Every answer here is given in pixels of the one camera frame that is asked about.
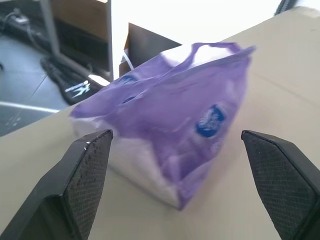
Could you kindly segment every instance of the dark floor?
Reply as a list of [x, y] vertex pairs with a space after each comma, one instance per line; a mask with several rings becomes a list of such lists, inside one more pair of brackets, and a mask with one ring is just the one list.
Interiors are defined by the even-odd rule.
[[0, 36], [0, 137], [69, 106], [43, 71], [44, 56], [31, 45]]

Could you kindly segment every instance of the plastic bag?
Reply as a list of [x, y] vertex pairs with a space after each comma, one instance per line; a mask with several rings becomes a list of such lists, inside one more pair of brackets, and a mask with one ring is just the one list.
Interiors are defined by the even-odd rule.
[[77, 137], [112, 129], [109, 167], [183, 209], [243, 101], [253, 50], [194, 43], [160, 53], [74, 108]]

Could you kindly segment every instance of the table surface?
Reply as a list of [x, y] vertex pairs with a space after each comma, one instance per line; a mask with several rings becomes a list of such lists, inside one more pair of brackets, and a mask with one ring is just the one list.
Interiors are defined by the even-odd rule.
[[[203, 187], [176, 211], [107, 171], [89, 239], [279, 240], [258, 196], [241, 132], [295, 143], [320, 168], [320, 13], [296, 8], [227, 42], [257, 46], [248, 91]], [[0, 232], [75, 140], [72, 107], [0, 138]]]

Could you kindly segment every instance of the beige table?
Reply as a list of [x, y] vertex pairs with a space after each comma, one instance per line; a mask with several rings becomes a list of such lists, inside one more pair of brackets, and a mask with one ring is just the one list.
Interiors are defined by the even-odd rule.
[[[279, 240], [258, 196], [243, 129], [294, 142], [320, 168], [320, 13], [297, 8], [227, 39], [257, 46], [245, 102], [182, 212], [107, 171], [91, 240]], [[74, 140], [66, 109], [0, 138], [0, 232]]]

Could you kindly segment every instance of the textured gripper pad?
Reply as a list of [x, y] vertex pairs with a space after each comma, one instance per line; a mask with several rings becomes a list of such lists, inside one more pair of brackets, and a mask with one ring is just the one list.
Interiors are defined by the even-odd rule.
[[316, 193], [273, 143], [244, 133], [258, 194], [282, 240], [292, 240], [316, 203]]
[[88, 239], [104, 188], [108, 138], [106, 134], [101, 143], [89, 145], [63, 195], [83, 240]]

